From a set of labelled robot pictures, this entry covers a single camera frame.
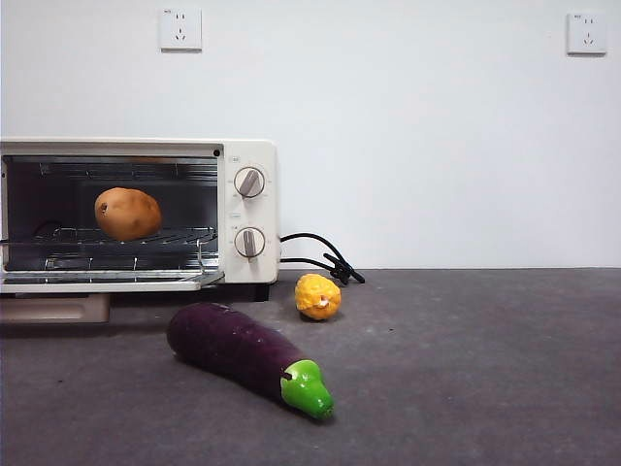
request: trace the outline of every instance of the eggplant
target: eggplant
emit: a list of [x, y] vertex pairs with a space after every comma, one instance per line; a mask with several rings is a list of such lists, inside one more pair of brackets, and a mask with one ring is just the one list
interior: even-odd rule
[[334, 402], [319, 366], [275, 329], [239, 311], [192, 304], [173, 316], [166, 335], [186, 362], [314, 418], [332, 415]]

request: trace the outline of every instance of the power cord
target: power cord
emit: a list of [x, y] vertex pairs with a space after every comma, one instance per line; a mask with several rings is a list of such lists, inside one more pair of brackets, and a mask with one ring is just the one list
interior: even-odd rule
[[335, 279], [340, 280], [341, 283], [344, 285], [347, 285], [349, 283], [349, 277], [353, 277], [359, 283], [365, 282], [365, 278], [358, 272], [356, 272], [354, 268], [347, 263], [339, 250], [337, 250], [332, 245], [332, 243], [330, 243], [325, 238], [321, 238], [319, 235], [315, 235], [313, 233], [294, 233], [292, 235], [283, 236], [282, 238], [280, 238], [280, 242], [284, 243], [285, 241], [295, 240], [296, 238], [312, 238], [326, 245], [335, 254], [336, 257], [334, 255], [328, 254], [327, 252], [324, 253], [323, 256], [334, 265], [324, 264], [322, 262], [313, 259], [307, 259], [305, 257], [284, 257], [280, 260], [280, 262], [305, 262], [307, 264], [316, 265], [317, 267], [322, 267], [330, 271], [330, 275]]

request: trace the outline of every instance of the control knob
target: control knob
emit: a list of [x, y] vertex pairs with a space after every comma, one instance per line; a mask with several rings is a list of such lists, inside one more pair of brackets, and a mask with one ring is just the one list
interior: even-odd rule
[[235, 176], [235, 188], [242, 197], [256, 197], [264, 187], [265, 177], [257, 168], [245, 167]]
[[265, 248], [265, 236], [258, 228], [243, 228], [235, 237], [235, 249], [243, 257], [256, 257]]

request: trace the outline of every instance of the wall outlet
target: wall outlet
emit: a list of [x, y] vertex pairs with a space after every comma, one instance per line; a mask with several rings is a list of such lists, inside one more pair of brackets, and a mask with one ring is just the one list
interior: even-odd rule
[[203, 48], [201, 10], [192, 8], [161, 11], [159, 47], [166, 50], [196, 51]]
[[606, 25], [604, 15], [570, 13], [567, 15], [567, 53], [606, 53]]

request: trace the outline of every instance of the brown potato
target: brown potato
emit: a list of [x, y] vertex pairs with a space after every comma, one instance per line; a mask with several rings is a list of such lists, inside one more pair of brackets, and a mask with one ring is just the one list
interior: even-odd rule
[[157, 201], [139, 189], [113, 187], [95, 200], [95, 218], [104, 232], [119, 241], [156, 233], [162, 225]]

